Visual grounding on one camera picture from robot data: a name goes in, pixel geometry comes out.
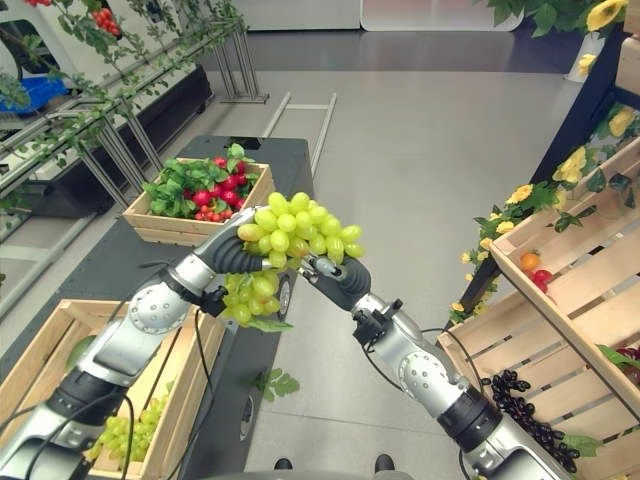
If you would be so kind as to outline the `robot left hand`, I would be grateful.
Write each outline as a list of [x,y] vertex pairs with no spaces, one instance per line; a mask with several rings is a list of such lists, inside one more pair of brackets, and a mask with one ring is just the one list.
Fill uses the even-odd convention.
[[252,273],[273,268],[265,257],[248,252],[244,240],[238,236],[241,226],[252,222],[256,207],[236,212],[222,227],[203,244],[194,250],[194,254],[214,273]]

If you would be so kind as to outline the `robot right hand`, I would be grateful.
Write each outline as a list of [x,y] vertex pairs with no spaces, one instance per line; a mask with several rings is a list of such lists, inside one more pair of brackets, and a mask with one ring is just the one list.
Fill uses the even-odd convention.
[[299,273],[316,290],[336,306],[352,311],[371,290],[369,270],[358,260],[345,257],[344,263],[335,264],[327,256],[305,256]]

